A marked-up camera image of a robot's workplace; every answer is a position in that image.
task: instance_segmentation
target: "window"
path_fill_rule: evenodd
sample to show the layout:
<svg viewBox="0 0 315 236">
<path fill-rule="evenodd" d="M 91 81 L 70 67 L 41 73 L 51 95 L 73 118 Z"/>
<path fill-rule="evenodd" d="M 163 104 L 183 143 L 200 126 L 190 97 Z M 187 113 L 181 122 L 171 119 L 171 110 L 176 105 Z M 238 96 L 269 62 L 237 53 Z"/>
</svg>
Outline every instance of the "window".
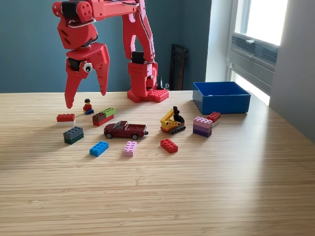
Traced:
<svg viewBox="0 0 315 236">
<path fill-rule="evenodd" d="M 236 33 L 280 45 L 287 0 L 239 0 Z"/>
<path fill-rule="evenodd" d="M 117 123 L 114 125 L 114 129 L 115 129 L 117 126 L 120 125 L 120 122 L 121 122 L 121 121 L 117 122 Z"/>
<path fill-rule="evenodd" d="M 287 0 L 233 0 L 226 79 L 240 78 L 270 95 Z"/>
</svg>

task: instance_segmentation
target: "blue wall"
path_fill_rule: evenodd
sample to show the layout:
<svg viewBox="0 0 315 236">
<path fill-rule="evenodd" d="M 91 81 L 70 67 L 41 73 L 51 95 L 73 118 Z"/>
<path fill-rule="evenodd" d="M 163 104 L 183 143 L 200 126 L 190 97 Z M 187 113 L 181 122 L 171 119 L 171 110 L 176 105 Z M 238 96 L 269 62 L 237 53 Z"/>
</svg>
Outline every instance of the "blue wall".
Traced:
<svg viewBox="0 0 315 236">
<path fill-rule="evenodd" d="M 184 89 L 204 81 L 210 25 L 210 0 L 148 0 L 146 9 L 154 34 L 159 75 L 166 83 L 172 43 L 189 49 Z M 0 92 L 60 92 L 66 83 L 65 53 L 57 32 L 59 18 L 52 13 L 54 0 L 4 1 L 0 8 Z M 18 18 L 12 18 L 12 11 Z M 122 41 L 121 17 L 95 24 L 98 42 L 107 45 L 111 67 L 108 91 L 129 88 L 128 60 Z M 99 91 L 93 71 L 79 91 Z"/>
</svg>

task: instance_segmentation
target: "car wheel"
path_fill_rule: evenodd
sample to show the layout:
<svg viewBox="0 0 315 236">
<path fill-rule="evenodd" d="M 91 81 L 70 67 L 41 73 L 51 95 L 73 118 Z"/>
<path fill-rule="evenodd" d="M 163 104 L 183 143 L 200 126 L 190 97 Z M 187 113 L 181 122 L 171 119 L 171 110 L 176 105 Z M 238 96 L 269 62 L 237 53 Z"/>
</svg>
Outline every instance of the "car wheel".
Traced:
<svg viewBox="0 0 315 236">
<path fill-rule="evenodd" d="M 113 135 L 112 135 L 111 133 L 107 133 L 105 136 L 106 136 L 108 139 L 111 139 L 111 138 L 113 137 Z"/>
<path fill-rule="evenodd" d="M 132 139 L 133 139 L 133 140 L 137 140 L 138 138 L 139 138 L 139 136 L 138 136 L 137 134 L 133 134 L 133 135 L 132 135 Z"/>
</svg>

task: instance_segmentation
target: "maroon pickup truck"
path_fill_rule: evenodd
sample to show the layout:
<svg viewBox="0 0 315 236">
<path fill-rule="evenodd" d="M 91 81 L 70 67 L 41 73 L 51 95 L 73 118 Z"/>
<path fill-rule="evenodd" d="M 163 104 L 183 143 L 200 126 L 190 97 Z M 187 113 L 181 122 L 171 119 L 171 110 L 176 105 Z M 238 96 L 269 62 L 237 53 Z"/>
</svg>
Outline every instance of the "maroon pickup truck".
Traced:
<svg viewBox="0 0 315 236">
<path fill-rule="evenodd" d="M 104 128 L 104 135 L 111 139 L 113 137 L 132 138 L 137 140 L 147 135 L 147 126 L 144 124 L 128 124 L 127 121 L 119 121 L 116 124 L 109 124 Z"/>
</svg>

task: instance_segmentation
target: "red robotic arm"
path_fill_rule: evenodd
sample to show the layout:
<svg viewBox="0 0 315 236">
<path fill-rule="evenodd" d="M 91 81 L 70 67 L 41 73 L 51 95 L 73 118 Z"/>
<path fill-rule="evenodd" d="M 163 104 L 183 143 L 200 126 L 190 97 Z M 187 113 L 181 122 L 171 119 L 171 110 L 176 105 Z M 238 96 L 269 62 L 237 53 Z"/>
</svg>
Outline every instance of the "red robotic arm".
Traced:
<svg viewBox="0 0 315 236">
<path fill-rule="evenodd" d="M 68 108 L 72 107 L 81 80 L 86 79 L 93 68 L 101 94 L 106 94 L 110 59 L 106 45 L 94 42 L 97 31 L 93 23 L 114 16 L 123 17 L 124 48 L 126 57 L 132 60 L 128 66 L 131 75 L 128 97 L 135 102 L 161 102 L 168 97 L 165 90 L 154 92 L 158 65 L 144 0 L 70 0 L 54 3 L 53 12 L 61 19 L 57 29 L 63 46 L 71 50 L 66 54 L 65 100 Z M 140 54 L 135 52 L 136 36 L 144 50 Z"/>
</svg>

